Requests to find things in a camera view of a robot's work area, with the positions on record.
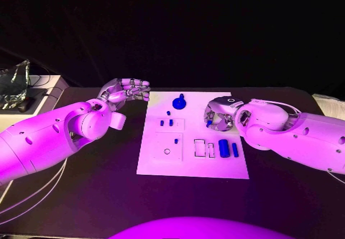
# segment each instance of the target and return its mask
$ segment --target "blue object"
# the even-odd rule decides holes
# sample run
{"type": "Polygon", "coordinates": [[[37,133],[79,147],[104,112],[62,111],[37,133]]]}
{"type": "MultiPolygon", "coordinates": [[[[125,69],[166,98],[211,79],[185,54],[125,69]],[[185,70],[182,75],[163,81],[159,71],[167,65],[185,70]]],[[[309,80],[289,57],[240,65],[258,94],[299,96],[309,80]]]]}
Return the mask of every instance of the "blue object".
{"type": "Polygon", "coordinates": [[[212,121],[209,120],[208,122],[206,122],[206,127],[209,127],[212,125],[212,121]]]}
{"type": "Polygon", "coordinates": [[[229,150],[228,150],[228,140],[227,139],[221,139],[219,142],[219,154],[222,158],[228,158],[229,157],[229,150]]]}
{"type": "Polygon", "coordinates": [[[237,151],[237,145],[232,143],[232,151],[234,151],[234,157],[238,157],[238,151],[237,151]]]}
{"type": "Polygon", "coordinates": [[[172,101],[172,106],[176,110],[182,110],[185,108],[186,102],[185,102],[185,96],[183,94],[179,95],[179,98],[176,98],[172,101]]]}

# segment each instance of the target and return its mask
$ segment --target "robotic arm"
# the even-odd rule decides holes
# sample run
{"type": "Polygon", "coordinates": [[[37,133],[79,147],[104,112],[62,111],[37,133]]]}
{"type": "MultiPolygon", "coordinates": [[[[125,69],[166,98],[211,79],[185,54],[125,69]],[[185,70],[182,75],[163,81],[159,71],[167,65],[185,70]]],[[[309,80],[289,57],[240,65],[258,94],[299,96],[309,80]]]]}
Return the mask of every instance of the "robotic arm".
{"type": "Polygon", "coordinates": [[[289,160],[345,174],[345,121],[302,113],[293,106],[253,99],[250,103],[232,97],[215,98],[206,106],[206,127],[228,131],[235,125],[245,142],[260,150],[273,150],[289,160]],[[294,110],[287,112],[274,104],[294,110]],[[219,123],[214,123],[215,114],[219,123]]]}
{"type": "Polygon", "coordinates": [[[100,139],[108,127],[123,129],[117,112],[125,101],[149,101],[149,82],[114,79],[98,97],[74,103],[11,125],[0,133],[0,185],[69,157],[100,139]]]}

